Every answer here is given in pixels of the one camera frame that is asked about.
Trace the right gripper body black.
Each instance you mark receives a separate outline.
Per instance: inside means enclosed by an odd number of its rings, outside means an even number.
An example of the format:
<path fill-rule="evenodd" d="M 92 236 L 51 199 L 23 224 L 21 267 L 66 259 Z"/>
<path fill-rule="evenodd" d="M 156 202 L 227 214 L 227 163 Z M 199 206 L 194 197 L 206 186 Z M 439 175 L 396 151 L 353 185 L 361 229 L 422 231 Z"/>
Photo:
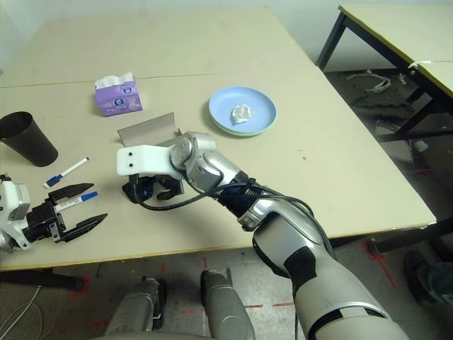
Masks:
<path fill-rule="evenodd" d="M 156 194 L 158 200 L 170 200 L 176 196 L 183 195 L 183 182 L 169 175 L 156 175 L 156 182 L 161 189 Z"/>

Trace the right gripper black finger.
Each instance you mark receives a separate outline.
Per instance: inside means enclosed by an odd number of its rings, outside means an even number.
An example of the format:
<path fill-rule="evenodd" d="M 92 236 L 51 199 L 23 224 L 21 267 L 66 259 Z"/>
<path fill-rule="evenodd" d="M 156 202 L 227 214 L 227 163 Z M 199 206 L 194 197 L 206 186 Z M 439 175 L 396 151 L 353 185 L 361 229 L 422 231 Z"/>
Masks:
<path fill-rule="evenodd" d="M 139 175 L 133 174 L 129 176 L 129 198 L 130 200 L 141 200 L 139 197 Z"/>

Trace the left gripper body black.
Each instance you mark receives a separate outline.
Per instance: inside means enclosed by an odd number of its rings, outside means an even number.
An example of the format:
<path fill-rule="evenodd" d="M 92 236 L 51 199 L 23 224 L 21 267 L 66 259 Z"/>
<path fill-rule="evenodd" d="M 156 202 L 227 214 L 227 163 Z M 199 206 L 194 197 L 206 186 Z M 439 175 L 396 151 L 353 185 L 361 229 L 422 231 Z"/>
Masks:
<path fill-rule="evenodd" d="M 27 227 L 23 229 L 23 233 L 30 243 L 46 238 L 60 242 L 64 238 L 66 227 L 63 218 L 50 201 L 34 207 L 26 215 L 26 222 Z"/>

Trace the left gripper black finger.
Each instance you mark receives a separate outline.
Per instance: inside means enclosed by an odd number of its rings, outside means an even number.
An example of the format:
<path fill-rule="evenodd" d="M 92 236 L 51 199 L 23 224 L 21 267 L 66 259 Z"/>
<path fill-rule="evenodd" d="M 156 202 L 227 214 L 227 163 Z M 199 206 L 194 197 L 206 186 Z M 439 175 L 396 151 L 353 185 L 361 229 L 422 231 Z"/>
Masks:
<path fill-rule="evenodd" d="M 63 198 L 73 198 L 81 195 L 82 193 L 92 188 L 93 186 L 94 186 L 93 183 L 79 183 L 65 186 L 63 188 L 50 192 L 48 194 L 48 200 L 52 203 L 56 203 L 57 201 L 62 200 Z"/>
<path fill-rule="evenodd" d="M 107 213 L 90 217 L 80 223 L 78 223 L 74 228 L 70 229 L 68 232 L 64 233 L 63 241 L 70 242 L 94 229 L 98 224 L 108 216 Z"/>

